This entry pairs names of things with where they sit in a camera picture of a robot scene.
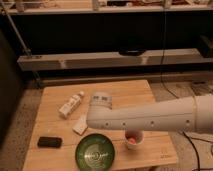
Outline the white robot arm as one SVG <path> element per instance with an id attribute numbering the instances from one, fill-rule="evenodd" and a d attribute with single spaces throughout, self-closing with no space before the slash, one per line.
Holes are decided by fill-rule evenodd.
<path id="1" fill-rule="evenodd" d="M 91 128 L 105 130 L 213 134 L 213 95 L 113 109 L 112 97 L 105 92 L 96 92 L 91 96 L 86 122 Z"/>

